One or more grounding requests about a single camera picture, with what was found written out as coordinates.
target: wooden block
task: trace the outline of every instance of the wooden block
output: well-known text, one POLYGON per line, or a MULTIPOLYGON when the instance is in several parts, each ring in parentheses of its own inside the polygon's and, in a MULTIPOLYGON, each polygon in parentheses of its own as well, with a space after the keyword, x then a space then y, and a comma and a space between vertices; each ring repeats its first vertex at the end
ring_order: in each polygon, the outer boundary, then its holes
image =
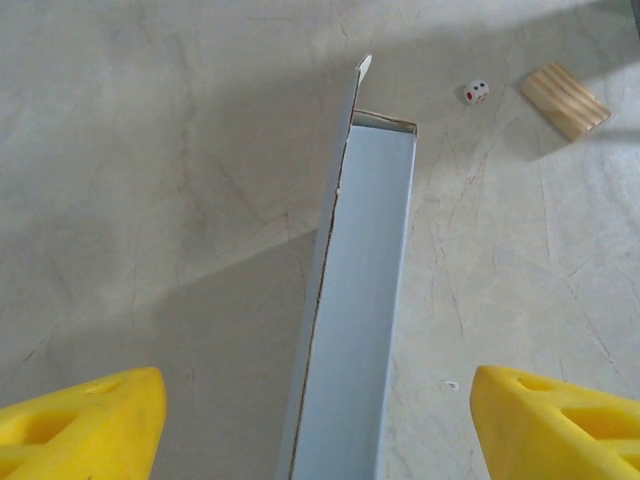
POLYGON ((557 63, 531 74, 520 90, 572 142, 611 116, 593 93, 557 63))

